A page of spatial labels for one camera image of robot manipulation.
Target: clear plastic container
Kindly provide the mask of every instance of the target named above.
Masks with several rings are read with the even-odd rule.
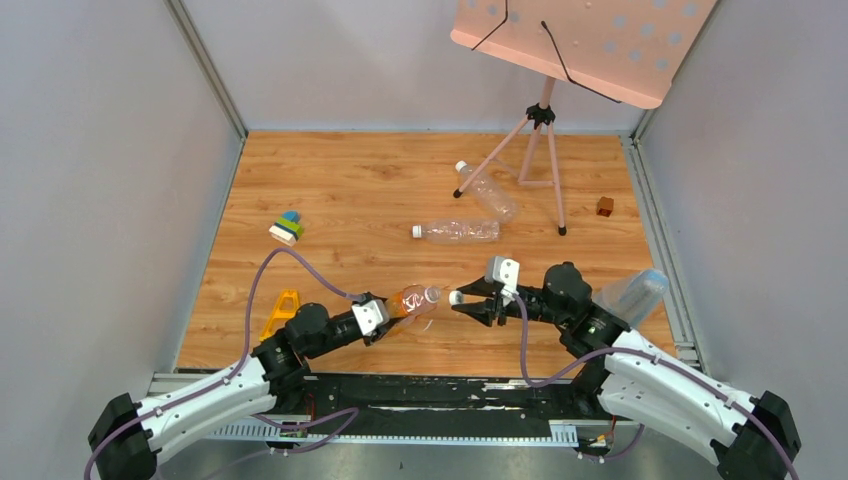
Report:
[[[439,305],[442,290],[439,287],[410,285],[386,300],[389,318],[403,318],[391,330],[388,336],[394,336],[408,329],[421,315],[432,312]]]
[[[500,238],[501,226],[495,220],[436,220],[412,227],[412,238],[423,238],[431,243],[485,243]]]
[[[668,277],[652,268],[605,286],[592,301],[636,328],[667,291]]]
[[[460,161],[456,164],[456,171],[465,181],[474,171],[474,167]],[[480,205],[501,223],[509,223],[518,215],[518,204],[485,171],[480,172],[463,193],[467,192],[477,197]]]

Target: gray floor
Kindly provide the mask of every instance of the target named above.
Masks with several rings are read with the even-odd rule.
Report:
[[[618,442],[629,442],[633,428],[622,429]],[[254,442],[204,440],[161,468],[166,480],[200,480],[217,468],[262,450]],[[595,465],[577,460],[572,450],[522,447],[448,447],[328,445],[315,452],[284,458],[254,458],[215,480],[373,480],[526,478],[592,480],[718,480],[715,468],[692,451],[652,431],[629,457]]]

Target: brown block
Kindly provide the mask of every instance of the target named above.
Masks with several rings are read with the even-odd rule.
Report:
[[[604,217],[609,217],[612,214],[612,207],[614,204],[615,200],[609,197],[601,197],[601,199],[598,200],[598,208],[595,210],[595,213]]]

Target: pink tripod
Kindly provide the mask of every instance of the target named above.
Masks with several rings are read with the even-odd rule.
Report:
[[[563,212],[562,205],[562,190],[560,188],[559,183],[559,162],[557,161],[556,156],[556,138],[554,137],[554,128],[553,123],[556,119],[556,115],[554,115],[553,110],[551,110],[551,94],[554,91],[554,82],[556,82],[556,78],[547,77],[545,79],[545,87],[542,90],[542,99],[536,105],[527,108],[527,114],[524,118],[518,122],[518,125],[512,129],[509,134],[501,140],[501,143],[492,150],[492,153],[483,160],[483,163],[480,164],[479,167],[475,168],[474,171],[469,175],[468,178],[465,179],[465,182],[453,192],[454,198],[459,198],[462,196],[462,193],[471,185],[471,182],[480,174],[492,160],[496,160],[501,164],[508,172],[510,172],[513,176],[518,177],[518,184],[521,186],[549,186],[553,185],[554,193],[556,194],[557,201],[557,214],[559,215],[559,234],[565,235],[565,213]],[[524,163],[521,164],[521,171],[516,174],[515,170],[504,164],[497,157],[498,154],[501,153],[509,142],[518,135],[518,132],[527,125],[531,120],[534,121],[533,126],[533,134],[530,135],[530,143],[527,144],[527,152],[524,154]],[[548,150],[550,150],[551,154],[551,172],[553,173],[553,181],[532,181],[525,180],[527,177],[527,171],[530,170],[530,162],[533,161],[533,154],[536,153],[536,145],[539,143],[539,136],[542,133],[542,124],[545,125],[545,129],[548,133]]]

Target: pink board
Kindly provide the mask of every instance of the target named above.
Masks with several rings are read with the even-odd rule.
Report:
[[[656,108],[716,0],[459,0],[451,38],[545,75]]]

